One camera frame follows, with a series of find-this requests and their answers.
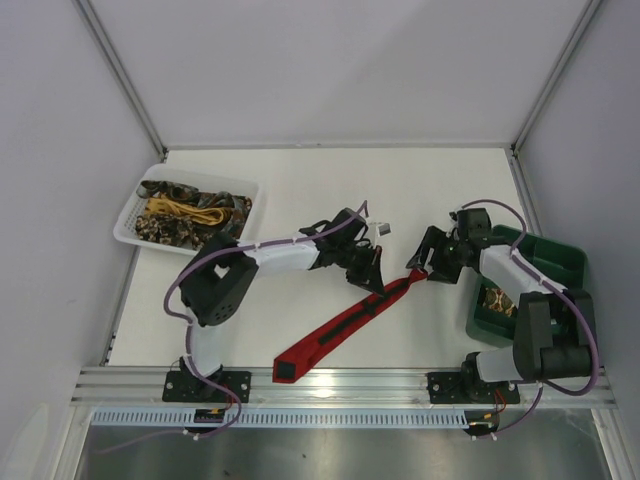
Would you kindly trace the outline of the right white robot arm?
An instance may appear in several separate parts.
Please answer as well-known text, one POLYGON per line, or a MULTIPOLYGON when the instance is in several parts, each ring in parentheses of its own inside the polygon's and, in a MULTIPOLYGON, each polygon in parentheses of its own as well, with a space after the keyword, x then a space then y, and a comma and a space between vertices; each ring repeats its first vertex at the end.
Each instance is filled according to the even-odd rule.
POLYGON ((510 346, 476 352, 466 367, 482 383, 539 383, 580 397, 596 386, 601 361, 594 307, 583 289, 570 289, 545 275, 520 252, 522 236, 494 232, 485 201, 452 212, 444 231, 427 228, 407 263, 431 281, 455 284, 465 268, 489 279, 516 309, 510 346))

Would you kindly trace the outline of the red necktie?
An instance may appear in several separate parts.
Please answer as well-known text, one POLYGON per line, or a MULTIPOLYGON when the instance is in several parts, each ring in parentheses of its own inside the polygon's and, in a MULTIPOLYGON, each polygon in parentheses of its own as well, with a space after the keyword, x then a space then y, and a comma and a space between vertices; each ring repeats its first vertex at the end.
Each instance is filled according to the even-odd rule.
POLYGON ((370 294, 325 322, 280 353, 273 361, 272 382, 294 384, 358 330, 400 301, 411 287, 428 279, 414 269, 384 286, 384 294, 370 294))

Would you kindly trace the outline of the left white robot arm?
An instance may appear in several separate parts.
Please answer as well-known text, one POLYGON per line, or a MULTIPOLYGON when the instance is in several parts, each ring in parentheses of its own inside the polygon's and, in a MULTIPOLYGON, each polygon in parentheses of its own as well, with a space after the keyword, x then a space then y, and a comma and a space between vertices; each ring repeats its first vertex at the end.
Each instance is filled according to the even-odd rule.
POLYGON ((344 208, 295 235, 241 242, 217 233, 176 279, 188 322, 181 369, 205 386, 223 368, 220 326, 239 310, 252 283, 267 276, 337 266, 346 281, 376 297, 384 295, 382 249, 366 237, 363 211, 344 208))

